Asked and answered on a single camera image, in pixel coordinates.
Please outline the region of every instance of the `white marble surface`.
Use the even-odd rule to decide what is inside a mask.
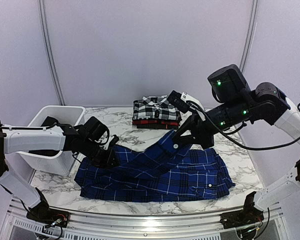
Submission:
[[[135,151],[143,151],[146,147],[160,139],[166,130],[137,129],[132,126],[132,107],[87,108],[85,120],[95,116],[110,129],[110,134],[120,138],[118,144]],[[233,135],[241,141],[238,134]],[[190,214],[204,211],[227,209],[241,206],[248,193],[261,189],[256,169],[246,150],[217,134],[214,137],[214,149],[224,160],[232,181],[230,195],[217,200],[200,200],[186,202],[120,202],[88,199],[80,196],[80,186],[74,181],[79,163],[76,161],[69,176],[60,176],[37,171],[31,185],[39,188],[51,206],[70,210],[93,213],[124,215],[165,215]]]

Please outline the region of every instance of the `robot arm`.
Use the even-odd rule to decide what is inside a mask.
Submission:
[[[234,64],[217,70],[208,80],[214,98],[222,104],[204,114],[199,114],[198,108],[191,107],[193,103],[194,106],[201,104],[188,94],[175,91],[170,94],[169,102],[181,112],[193,112],[176,132],[173,139],[176,144],[192,143],[201,145],[203,149],[210,148],[214,145],[214,134],[245,121],[253,124],[257,120],[275,125],[295,140],[300,138],[298,108],[272,83],[264,82],[255,90],[250,90],[244,76]],[[188,130],[191,135],[184,136]],[[262,150],[252,147],[246,149]],[[267,188],[247,195],[243,210],[222,214],[221,223],[228,229],[258,222],[256,217],[263,220],[264,210],[297,191],[300,191],[300,160],[287,174]]]
[[[72,151],[82,153],[99,166],[102,164],[102,154],[119,140],[115,135],[107,143],[98,142],[105,132],[109,137],[109,130],[95,117],[79,126],[59,124],[54,120],[55,123],[49,127],[16,127],[2,125],[0,122],[0,185],[29,207],[27,218],[44,223],[49,223],[46,220],[57,220],[60,214],[68,219],[69,214],[51,209],[44,195],[37,188],[30,186],[5,161],[5,154],[29,150]],[[67,221],[62,222],[62,227],[65,227]]]

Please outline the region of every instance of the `folded shirt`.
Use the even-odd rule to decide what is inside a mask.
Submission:
[[[150,124],[136,124],[137,129],[175,129],[177,130],[179,127],[175,125],[161,124],[161,123],[150,123]]]
[[[227,167],[214,149],[174,148],[174,131],[165,134],[144,152],[115,145],[119,163],[98,168],[84,158],[75,176],[80,196],[125,202],[196,201],[229,194],[232,182]]]
[[[169,103],[167,96],[149,96],[133,102],[133,120],[161,119],[181,121],[180,111]]]
[[[179,128],[178,121],[161,120],[161,119],[147,119],[147,120],[132,120],[132,124],[138,129],[175,129]]]
[[[141,125],[141,124],[162,124],[162,125],[172,125],[179,126],[178,121],[172,120],[161,120],[161,119],[147,119],[147,120],[132,120],[133,125]]]

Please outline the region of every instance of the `stack of folded shirts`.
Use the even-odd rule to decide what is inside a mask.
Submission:
[[[148,96],[133,102],[132,124],[138,129],[178,129],[180,111],[167,96]]]

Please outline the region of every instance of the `black and white plaid shirt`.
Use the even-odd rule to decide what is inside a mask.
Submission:
[[[161,119],[181,121],[180,111],[170,104],[167,96],[149,96],[133,102],[133,120]]]

